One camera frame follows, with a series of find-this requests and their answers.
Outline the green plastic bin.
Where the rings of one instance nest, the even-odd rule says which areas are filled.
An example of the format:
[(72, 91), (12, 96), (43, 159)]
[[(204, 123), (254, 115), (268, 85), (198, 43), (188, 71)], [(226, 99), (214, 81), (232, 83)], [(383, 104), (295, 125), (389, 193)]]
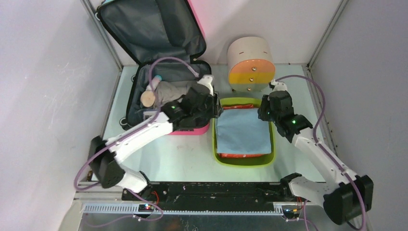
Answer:
[(212, 122), (212, 146), (218, 162), (241, 167), (269, 165), (276, 155), (274, 124), (258, 119), (260, 99), (220, 100), (224, 111)]

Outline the pink and teal kids suitcase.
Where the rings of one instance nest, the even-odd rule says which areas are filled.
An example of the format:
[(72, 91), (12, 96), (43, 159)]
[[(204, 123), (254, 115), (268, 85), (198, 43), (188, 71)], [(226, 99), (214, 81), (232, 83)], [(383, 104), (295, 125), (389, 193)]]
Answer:
[(212, 73), (200, 57), (206, 50), (204, 34), (187, 0), (107, 0), (97, 8), (106, 31), (138, 65), (126, 114), (128, 130), (144, 120), (140, 97), (149, 83), (148, 72), (176, 85), (192, 83)]

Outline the grey ribbed garment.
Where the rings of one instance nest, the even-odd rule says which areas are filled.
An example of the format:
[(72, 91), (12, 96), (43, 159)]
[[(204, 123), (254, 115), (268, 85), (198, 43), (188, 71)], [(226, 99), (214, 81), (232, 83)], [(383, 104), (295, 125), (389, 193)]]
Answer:
[(182, 95), (185, 95), (195, 83), (195, 81), (161, 81), (155, 89), (157, 97), (155, 98), (155, 103), (153, 105), (154, 108), (158, 108), (165, 103), (179, 99)]

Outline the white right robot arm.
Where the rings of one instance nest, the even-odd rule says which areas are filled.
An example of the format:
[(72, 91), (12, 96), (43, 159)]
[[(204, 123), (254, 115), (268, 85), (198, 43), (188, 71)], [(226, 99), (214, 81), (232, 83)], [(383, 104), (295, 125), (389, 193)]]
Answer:
[(324, 183), (308, 180), (299, 173), (290, 174), (280, 181), (280, 196), (285, 201), (296, 197), (321, 206), (329, 219), (342, 225), (366, 214), (372, 208), (373, 181), (359, 176), (348, 168), (314, 134), (309, 120), (294, 113), (293, 101), (287, 91), (263, 95), (258, 118), (272, 122), (278, 133), (299, 149), (324, 178)]

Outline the beige orange round storage box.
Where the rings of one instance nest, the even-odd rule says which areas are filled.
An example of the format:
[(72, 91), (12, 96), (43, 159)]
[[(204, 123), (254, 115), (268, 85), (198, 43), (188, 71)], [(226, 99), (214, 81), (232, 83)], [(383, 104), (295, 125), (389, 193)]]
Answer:
[(260, 92), (275, 76), (268, 42), (261, 37), (242, 37), (227, 50), (228, 82), (233, 91)]

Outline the pink tube with teal cap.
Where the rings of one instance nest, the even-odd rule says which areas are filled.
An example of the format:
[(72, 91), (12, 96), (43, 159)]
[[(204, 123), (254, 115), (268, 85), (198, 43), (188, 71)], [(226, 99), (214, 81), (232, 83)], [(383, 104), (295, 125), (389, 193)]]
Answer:
[(151, 81), (149, 81), (146, 90), (148, 91), (155, 91), (158, 84), (162, 81), (162, 76), (161, 75), (155, 75)]

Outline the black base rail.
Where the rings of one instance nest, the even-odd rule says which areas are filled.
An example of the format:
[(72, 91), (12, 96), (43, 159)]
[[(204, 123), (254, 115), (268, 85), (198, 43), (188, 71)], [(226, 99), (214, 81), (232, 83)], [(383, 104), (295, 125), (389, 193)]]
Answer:
[(304, 202), (279, 182), (157, 181), (142, 197), (169, 212), (274, 212), (274, 204)]

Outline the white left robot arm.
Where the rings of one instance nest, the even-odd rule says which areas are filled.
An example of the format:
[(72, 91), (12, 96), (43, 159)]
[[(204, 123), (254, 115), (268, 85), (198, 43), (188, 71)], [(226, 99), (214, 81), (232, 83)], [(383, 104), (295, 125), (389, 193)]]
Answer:
[(195, 85), (125, 133), (107, 140), (95, 137), (91, 142), (93, 155), (89, 166), (102, 188), (120, 186), (133, 191), (140, 200), (147, 200), (152, 194), (148, 177), (142, 171), (126, 168), (123, 162), (150, 142), (181, 128), (195, 128), (196, 120), (208, 121), (221, 113), (218, 94), (205, 86)]

